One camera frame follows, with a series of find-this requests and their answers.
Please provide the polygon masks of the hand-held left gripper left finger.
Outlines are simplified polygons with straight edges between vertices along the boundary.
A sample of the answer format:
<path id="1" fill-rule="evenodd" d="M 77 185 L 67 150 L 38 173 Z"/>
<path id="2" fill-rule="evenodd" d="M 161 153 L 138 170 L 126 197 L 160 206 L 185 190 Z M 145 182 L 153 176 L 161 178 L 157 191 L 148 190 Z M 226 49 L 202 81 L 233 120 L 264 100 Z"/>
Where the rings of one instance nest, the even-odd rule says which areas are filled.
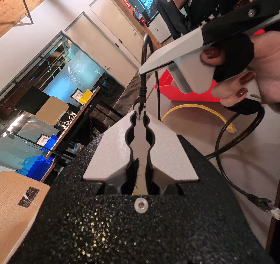
<path id="1" fill-rule="evenodd" d="M 134 158 L 131 143 L 137 112 L 132 110 L 106 132 L 83 175 L 85 181 L 113 185 L 121 194 L 132 194 L 135 188 L 139 159 Z"/>

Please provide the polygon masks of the long wooden-edged desk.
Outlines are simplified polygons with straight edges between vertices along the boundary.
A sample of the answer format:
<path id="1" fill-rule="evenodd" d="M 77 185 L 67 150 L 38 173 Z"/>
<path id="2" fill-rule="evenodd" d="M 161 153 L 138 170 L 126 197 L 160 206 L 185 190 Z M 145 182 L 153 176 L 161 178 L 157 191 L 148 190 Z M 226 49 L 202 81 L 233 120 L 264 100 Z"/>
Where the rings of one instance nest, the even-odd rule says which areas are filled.
<path id="1" fill-rule="evenodd" d="M 99 103 L 99 98 L 97 97 L 99 90 L 100 87 L 97 87 L 93 91 L 91 97 L 80 108 L 79 112 L 72 119 L 68 127 L 62 132 L 56 143 L 45 156 L 45 159 L 48 160 L 52 156 L 52 154 L 55 154 L 55 157 L 51 162 L 51 166 L 48 168 L 48 170 L 40 180 L 41 182 L 43 182 L 46 179 L 47 175 L 49 175 L 49 173 L 53 170 L 60 158 L 65 160 L 71 160 L 76 156 L 76 154 L 67 151 L 67 149 L 69 147 L 69 144 L 74 140 L 78 130 L 82 127 L 86 119 L 89 117 L 89 115 L 95 109 L 96 105 Z"/>

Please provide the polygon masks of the red fire extinguisher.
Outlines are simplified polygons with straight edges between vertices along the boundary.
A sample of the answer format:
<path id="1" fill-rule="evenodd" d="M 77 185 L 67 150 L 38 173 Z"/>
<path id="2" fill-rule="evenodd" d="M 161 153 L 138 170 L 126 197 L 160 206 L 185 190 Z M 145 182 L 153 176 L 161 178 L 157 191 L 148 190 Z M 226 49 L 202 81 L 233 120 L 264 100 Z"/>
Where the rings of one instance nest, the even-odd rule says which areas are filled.
<path id="1" fill-rule="evenodd" d="M 138 11 L 138 8 L 136 6 L 133 9 L 133 16 L 141 25 L 145 25 L 146 20 L 144 16 Z"/>

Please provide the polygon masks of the red plastic bin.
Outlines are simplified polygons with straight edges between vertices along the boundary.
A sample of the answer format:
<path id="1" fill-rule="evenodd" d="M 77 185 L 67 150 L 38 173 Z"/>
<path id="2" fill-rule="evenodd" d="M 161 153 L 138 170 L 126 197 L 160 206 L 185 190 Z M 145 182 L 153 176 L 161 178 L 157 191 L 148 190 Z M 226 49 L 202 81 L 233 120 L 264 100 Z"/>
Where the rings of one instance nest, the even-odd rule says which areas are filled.
<path id="1" fill-rule="evenodd" d="M 212 81 L 211 88 L 202 94 L 191 92 L 189 94 L 182 93 L 178 88 L 172 86 L 173 78 L 166 69 L 159 78 L 160 93 L 166 96 L 170 101 L 189 101 L 189 102 L 220 102 L 220 98 L 212 96 L 211 91 L 215 87 L 215 80 Z"/>

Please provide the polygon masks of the printed marker tag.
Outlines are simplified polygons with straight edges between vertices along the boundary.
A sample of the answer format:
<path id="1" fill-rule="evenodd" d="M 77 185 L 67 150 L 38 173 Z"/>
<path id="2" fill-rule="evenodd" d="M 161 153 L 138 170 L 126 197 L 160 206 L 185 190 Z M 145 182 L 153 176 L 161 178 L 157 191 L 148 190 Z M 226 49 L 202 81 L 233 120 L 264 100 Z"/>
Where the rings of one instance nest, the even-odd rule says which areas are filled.
<path id="1" fill-rule="evenodd" d="M 35 143 L 39 146 L 41 146 L 41 148 L 44 147 L 44 145 L 48 142 L 48 140 L 51 138 L 51 136 L 45 135 L 45 134 L 41 134 L 38 139 L 35 141 Z"/>
<path id="2" fill-rule="evenodd" d="M 84 92 L 82 92 L 80 89 L 76 89 L 72 94 L 71 94 L 71 98 L 73 100 L 75 100 L 76 102 L 78 102 L 79 104 L 84 104 L 83 102 L 80 101 L 80 98 L 82 97 L 82 95 L 84 94 Z"/>

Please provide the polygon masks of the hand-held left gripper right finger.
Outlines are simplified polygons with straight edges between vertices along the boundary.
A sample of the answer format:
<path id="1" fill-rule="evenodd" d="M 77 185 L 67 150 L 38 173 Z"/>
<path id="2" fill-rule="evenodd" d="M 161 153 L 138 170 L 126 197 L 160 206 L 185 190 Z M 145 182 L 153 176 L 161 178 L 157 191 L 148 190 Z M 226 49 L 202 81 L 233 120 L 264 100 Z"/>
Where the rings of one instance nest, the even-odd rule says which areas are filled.
<path id="1" fill-rule="evenodd" d="M 198 175 L 176 133 L 149 112 L 143 114 L 147 153 L 146 187 L 148 191 L 165 190 L 170 185 L 197 182 Z"/>

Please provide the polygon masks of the wooden pillar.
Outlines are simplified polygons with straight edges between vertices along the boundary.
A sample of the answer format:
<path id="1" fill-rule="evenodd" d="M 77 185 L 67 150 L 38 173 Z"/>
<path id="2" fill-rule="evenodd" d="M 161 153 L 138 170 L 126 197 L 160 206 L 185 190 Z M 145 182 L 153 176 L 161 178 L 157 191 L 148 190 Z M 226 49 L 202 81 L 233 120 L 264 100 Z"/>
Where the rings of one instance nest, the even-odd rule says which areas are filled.
<path id="1" fill-rule="evenodd" d="M 152 44 L 155 50 L 162 47 L 161 43 L 155 38 L 155 36 L 151 33 L 149 28 L 146 25 L 141 25 L 133 16 L 133 6 L 131 9 L 129 9 L 125 3 L 122 0 L 113 0 L 114 4 L 121 10 L 123 15 L 126 17 L 126 19 L 129 21 L 129 23 L 134 26 L 138 34 L 142 37 L 145 36 L 145 34 L 149 34 Z"/>

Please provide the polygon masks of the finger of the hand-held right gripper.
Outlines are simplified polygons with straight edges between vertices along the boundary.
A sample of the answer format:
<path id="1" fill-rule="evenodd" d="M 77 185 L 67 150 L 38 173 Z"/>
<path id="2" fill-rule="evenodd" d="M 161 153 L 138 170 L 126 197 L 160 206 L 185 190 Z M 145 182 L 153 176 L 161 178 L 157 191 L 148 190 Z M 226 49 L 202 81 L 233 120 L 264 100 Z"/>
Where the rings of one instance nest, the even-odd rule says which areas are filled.
<path id="1" fill-rule="evenodd" d="M 139 74 L 153 72 L 156 69 L 166 66 L 168 63 L 175 62 L 182 74 L 187 62 L 193 60 L 198 63 L 198 74 L 206 75 L 206 65 L 200 59 L 202 50 L 205 49 L 202 28 L 199 27 L 190 33 L 180 37 L 168 45 L 156 50 L 150 58 L 139 68 Z"/>

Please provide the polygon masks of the black monitor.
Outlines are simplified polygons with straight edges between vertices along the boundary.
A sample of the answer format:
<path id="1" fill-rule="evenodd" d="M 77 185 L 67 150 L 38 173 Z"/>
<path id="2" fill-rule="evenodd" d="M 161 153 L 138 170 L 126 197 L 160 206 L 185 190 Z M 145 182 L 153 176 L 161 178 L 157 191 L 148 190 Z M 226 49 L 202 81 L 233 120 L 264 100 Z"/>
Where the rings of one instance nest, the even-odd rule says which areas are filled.
<path id="1" fill-rule="evenodd" d="M 32 86 L 15 105 L 14 109 L 35 115 L 49 98 L 48 94 Z"/>

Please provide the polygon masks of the black metal rod frame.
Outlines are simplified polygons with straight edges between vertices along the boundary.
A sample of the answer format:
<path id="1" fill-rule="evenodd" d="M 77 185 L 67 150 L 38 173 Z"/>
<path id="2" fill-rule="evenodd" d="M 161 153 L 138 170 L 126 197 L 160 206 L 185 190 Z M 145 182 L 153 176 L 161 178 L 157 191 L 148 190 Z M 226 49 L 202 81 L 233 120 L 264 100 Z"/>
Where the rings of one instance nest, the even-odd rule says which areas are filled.
<path id="1" fill-rule="evenodd" d="M 31 14 L 30 14 L 30 11 L 29 11 L 29 9 L 28 9 L 28 6 L 27 6 L 27 4 L 26 4 L 26 0 L 22 0 L 22 1 L 23 1 L 23 4 L 24 4 L 24 7 L 25 7 L 25 10 L 26 10 L 26 17 L 28 17 L 28 18 L 29 18 L 29 20 L 30 20 L 31 24 L 33 25 L 33 24 L 34 24 L 34 22 L 33 22 L 33 19 L 32 19 L 32 17 L 31 17 Z"/>

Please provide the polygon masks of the blue plastic bin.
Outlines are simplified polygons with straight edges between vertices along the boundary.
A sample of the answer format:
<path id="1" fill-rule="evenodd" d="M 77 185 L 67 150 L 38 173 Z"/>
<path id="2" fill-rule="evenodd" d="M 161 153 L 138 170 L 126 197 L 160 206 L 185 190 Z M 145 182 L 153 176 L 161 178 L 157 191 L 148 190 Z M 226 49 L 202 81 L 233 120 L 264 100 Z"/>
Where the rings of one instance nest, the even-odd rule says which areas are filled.
<path id="1" fill-rule="evenodd" d="M 41 151 L 49 152 L 49 149 L 52 149 L 54 144 L 57 142 L 58 137 L 56 135 L 52 135 L 48 141 L 44 144 L 44 147 L 41 148 Z"/>
<path id="2" fill-rule="evenodd" d="M 55 155 L 45 159 L 45 156 L 33 156 L 26 158 L 22 163 L 22 168 L 16 172 L 34 180 L 40 181 L 50 168 Z"/>

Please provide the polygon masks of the small yellow plastic bin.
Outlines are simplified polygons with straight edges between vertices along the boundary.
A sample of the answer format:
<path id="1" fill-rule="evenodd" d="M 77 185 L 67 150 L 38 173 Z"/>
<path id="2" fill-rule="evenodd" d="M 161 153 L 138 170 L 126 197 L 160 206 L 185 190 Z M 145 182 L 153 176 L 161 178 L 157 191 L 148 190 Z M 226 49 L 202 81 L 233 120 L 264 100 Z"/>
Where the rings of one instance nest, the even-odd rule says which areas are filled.
<path id="1" fill-rule="evenodd" d="M 84 105 L 91 98 L 92 94 L 93 93 L 87 89 L 80 97 L 79 102 Z"/>

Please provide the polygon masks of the person's right hand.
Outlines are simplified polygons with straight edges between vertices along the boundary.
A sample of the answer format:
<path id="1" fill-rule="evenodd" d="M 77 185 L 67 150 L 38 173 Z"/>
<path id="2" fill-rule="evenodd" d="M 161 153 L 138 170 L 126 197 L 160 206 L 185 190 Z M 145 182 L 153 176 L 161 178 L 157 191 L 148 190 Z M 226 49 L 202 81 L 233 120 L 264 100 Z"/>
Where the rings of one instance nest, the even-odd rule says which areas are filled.
<path id="1" fill-rule="evenodd" d="M 248 95 L 247 85 L 256 80 L 264 103 L 280 101 L 280 32 L 261 35 L 237 34 L 211 45 L 201 53 L 205 64 L 216 66 L 217 82 L 211 94 L 225 107 Z"/>

